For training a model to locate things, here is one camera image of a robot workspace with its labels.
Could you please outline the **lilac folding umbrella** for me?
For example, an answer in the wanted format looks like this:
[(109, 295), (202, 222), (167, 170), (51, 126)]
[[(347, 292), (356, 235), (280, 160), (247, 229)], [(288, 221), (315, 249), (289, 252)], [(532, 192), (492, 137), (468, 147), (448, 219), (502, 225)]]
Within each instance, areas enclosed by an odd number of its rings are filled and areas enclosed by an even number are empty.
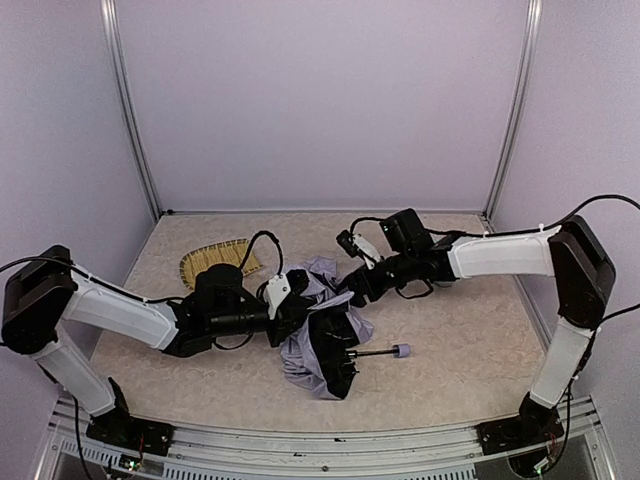
[(410, 355), (407, 344), (385, 350), (356, 349), (371, 340), (374, 327), (352, 305), (352, 292), (337, 291), (333, 279), (337, 273), (335, 261), (315, 257), (287, 266), (285, 273), (293, 298), (306, 303), (302, 308), (302, 324), (280, 345), (284, 377), (290, 383), (319, 399), (343, 400), (358, 373), (357, 358)]

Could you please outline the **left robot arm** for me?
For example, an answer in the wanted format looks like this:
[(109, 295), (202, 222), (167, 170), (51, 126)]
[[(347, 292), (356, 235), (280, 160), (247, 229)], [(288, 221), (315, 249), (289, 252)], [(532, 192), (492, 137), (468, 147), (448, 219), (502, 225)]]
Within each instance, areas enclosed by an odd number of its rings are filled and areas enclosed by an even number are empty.
[(196, 277), (180, 300), (151, 300), (122, 290), (77, 266), (55, 245), (39, 256), (12, 262), (5, 284), (1, 338), (11, 351), (32, 358), (94, 418), (128, 414), (119, 386), (102, 379), (59, 323), (83, 323), (187, 358), (222, 337), (266, 333), (273, 347), (299, 329), (313, 300), (304, 297), (303, 270), (269, 279), (257, 297), (243, 273), (217, 264)]

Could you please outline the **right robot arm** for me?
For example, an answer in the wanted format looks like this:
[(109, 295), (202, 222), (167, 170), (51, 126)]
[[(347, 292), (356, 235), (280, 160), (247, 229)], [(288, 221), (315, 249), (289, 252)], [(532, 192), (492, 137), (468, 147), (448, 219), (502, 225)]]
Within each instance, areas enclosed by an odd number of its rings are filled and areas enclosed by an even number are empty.
[(579, 371), (604, 319), (616, 282), (613, 261), (585, 219), (571, 215), (555, 225), (516, 232), (436, 232), (416, 211), (405, 209), (378, 220), (392, 251), (383, 256), (354, 228), (341, 231), (337, 244), (362, 265), (347, 274), (340, 290), (357, 306), (378, 301), (412, 282), (432, 293), (437, 286), (480, 277), (553, 283), (557, 322), (546, 356), (521, 404), (521, 411), (556, 408)]

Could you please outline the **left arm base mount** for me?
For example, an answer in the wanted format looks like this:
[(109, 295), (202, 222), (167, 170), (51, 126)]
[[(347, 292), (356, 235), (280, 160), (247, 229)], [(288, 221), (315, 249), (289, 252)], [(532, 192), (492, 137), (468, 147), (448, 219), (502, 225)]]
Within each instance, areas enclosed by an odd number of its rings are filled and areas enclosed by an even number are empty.
[(174, 434), (171, 424), (125, 415), (105, 414), (91, 419), (88, 438), (142, 454), (167, 456)]

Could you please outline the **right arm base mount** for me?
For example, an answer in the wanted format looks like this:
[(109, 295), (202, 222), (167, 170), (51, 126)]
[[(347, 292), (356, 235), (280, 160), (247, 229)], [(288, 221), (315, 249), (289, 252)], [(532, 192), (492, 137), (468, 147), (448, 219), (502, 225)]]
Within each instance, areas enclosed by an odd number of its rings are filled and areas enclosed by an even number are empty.
[(517, 450), (564, 435), (555, 409), (482, 422), (476, 426), (476, 431), (484, 455)]

